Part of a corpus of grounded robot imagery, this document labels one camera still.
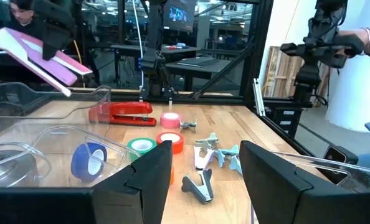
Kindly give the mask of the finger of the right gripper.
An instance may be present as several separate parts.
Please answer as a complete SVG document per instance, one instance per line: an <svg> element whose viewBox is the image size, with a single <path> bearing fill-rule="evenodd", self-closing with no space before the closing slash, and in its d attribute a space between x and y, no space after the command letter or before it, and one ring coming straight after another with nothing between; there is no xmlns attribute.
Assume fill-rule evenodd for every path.
<svg viewBox="0 0 370 224"><path fill-rule="evenodd" d="M56 55L56 52L67 45L68 37L62 35L49 35L43 38L42 58L50 60Z"/></svg>

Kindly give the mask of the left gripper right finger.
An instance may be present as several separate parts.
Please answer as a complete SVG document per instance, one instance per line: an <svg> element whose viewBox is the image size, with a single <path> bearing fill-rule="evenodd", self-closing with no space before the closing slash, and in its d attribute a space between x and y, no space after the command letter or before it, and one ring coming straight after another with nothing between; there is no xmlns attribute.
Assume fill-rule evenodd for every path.
<svg viewBox="0 0 370 224"><path fill-rule="evenodd" d="M260 223L370 223L370 168L242 141L240 166Z"/></svg>

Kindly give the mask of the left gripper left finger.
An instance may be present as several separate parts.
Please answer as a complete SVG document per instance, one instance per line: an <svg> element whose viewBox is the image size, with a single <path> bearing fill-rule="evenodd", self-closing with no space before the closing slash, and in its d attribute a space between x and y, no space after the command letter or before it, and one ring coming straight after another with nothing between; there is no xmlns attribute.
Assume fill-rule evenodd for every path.
<svg viewBox="0 0 370 224"><path fill-rule="evenodd" d="M172 160L164 141L92 187L0 187L0 223L161 223Z"/></svg>

